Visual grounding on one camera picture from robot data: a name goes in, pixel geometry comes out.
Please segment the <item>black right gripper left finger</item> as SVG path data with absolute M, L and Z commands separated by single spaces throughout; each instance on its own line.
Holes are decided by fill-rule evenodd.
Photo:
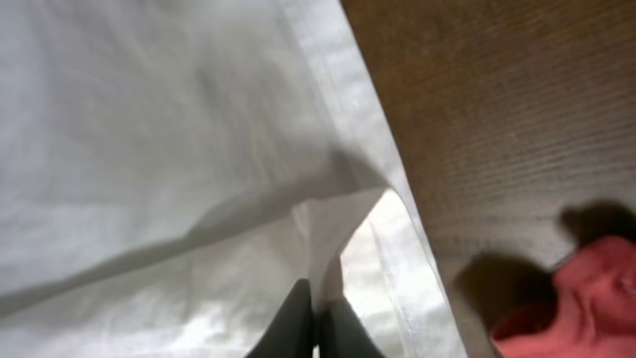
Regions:
M 313 329 L 309 280 L 300 279 L 246 358 L 311 358 Z

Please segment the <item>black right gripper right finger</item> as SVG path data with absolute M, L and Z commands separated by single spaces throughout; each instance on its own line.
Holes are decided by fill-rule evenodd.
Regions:
M 328 302 L 318 316 L 321 358 L 384 358 L 346 298 Z

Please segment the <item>white t-shirt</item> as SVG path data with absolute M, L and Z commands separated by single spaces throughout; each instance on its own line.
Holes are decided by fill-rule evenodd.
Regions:
M 466 351 L 338 1 L 1 5 L 1 353 L 243 357 L 293 285 Z

